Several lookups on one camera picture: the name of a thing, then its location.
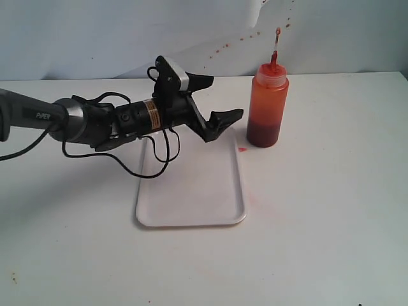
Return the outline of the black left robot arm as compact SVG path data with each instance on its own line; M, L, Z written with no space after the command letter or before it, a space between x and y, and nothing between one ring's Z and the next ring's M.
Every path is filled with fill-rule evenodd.
M143 136L186 125L204 142L212 142L244 114L241 108L201 115L193 93L212 86L214 77L184 71L163 56L152 69L158 73L150 99L132 102L106 92L94 99L73 95L47 103L1 90L1 141L12 127L42 129L59 142L88 145L97 152L115 149Z

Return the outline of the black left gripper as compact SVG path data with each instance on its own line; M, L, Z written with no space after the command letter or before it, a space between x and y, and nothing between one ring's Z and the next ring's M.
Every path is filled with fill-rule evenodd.
M186 125L205 142L218 137L239 121L244 110L237 108L225 112L212 111L205 120L193 99L193 93L213 85L214 77L187 73L189 83L186 91L179 91L180 81L171 70L164 56L156 58L147 69L148 76L154 70L157 77L150 99L119 106L115 109L118 130L125 135L145 136L155 131Z

